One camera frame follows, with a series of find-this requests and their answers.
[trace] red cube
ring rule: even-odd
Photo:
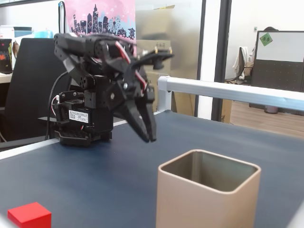
[[[19,228],[51,228],[52,213],[35,202],[9,209],[8,218]]]

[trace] blue table surface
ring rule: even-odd
[[[154,143],[123,124],[107,143],[55,143],[1,160],[0,213],[37,201],[53,228],[154,228],[158,166],[204,149],[259,165],[255,227],[286,227],[304,199],[303,140],[172,112],[155,118]]]

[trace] black chair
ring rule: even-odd
[[[48,98],[55,80],[66,71],[54,55],[53,39],[24,38],[21,41],[6,105],[0,110],[0,132],[8,142],[0,151],[40,142],[46,134]],[[70,77],[63,77],[53,96],[69,90]]]

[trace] red wire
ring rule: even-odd
[[[125,53],[122,51],[122,46],[118,43],[118,41],[115,43],[116,47],[118,47],[120,54],[122,55],[122,57],[127,60],[127,62],[130,64],[130,59],[125,55]],[[143,89],[142,92],[144,91],[144,89],[146,88],[146,82],[145,80],[142,78],[142,76],[135,71],[135,75],[138,78],[138,80],[140,80],[140,82],[143,84]]]

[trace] white metal rail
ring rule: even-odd
[[[158,111],[171,109],[171,91],[304,111],[304,93],[161,76]]]

